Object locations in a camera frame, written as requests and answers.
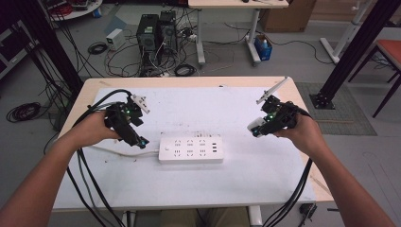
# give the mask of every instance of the red chair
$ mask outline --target red chair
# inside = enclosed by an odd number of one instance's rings
[[[389,64],[395,69],[395,74],[387,81],[390,82],[395,79],[398,75],[401,74],[401,41],[395,40],[377,40],[375,48],[368,54],[365,60],[363,60],[362,64],[359,66],[357,71],[355,71],[354,75],[348,80],[351,80],[357,75],[360,69],[371,59],[376,51],[379,51],[384,58],[389,62]],[[374,117],[383,109],[384,105],[389,101],[389,99],[394,95],[395,91],[401,84],[401,77],[395,81],[394,85],[390,89],[390,91],[386,94],[383,101],[380,103],[380,106],[374,113]]]

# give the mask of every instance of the black metal post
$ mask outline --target black metal post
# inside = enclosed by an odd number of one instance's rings
[[[401,0],[377,1],[327,82],[316,95],[310,95],[316,109],[332,109],[334,107],[331,101],[336,92],[400,5]]]
[[[31,34],[42,45],[49,59],[54,63],[72,98],[76,99],[83,86],[74,65],[65,53],[56,33],[46,19],[38,0],[14,0],[13,3],[21,15],[21,20]]]

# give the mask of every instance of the hand-mounted device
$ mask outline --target hand-mounted device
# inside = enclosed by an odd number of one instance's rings
[[[144,122],[140,119],[142,110],[149,113],[146,98],[144,96],[128,96],[127,103],[116,102],[106,108],[106,117],[104,123],[107,128],[113,128],[122,140],[130,146],[145,148],[148,140],[139,136],[130,126],[132,123],[138,127]]]
[[[268,91],[265,91],[265,94],[256,101],[256,104],[265,101],[261,111],[265,112],[267,115],[263,118],[256,118],[248,126],[248,130],[251,131],[254,137],[275,133],[283,128],[294,128],[297,124],[295,119],[297,113],[310,116],[309,113],[294,105],[291,101],[284,103],[273,95],[273,93],[279,89],[287,79],[288,77],[285,77]]]

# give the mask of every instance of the white power strip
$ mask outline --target white power strip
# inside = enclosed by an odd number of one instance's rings
[[[221,137],[164,137],[160,140],[162,164],[222,163]]]

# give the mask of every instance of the human hand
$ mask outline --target human hand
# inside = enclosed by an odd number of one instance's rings
[[[106,112],[96,112],[85,117],[59,140],[68,140],[75,149],[88,147],[104,139],[119,139],[113,130],[106,128],[104,117]]]
[[[297,113],[296,120],[297,125],[294,129],[282,129],[274,135],[290,139],[297,149],[309,157],[328,149],[316,121],[300,113]]]

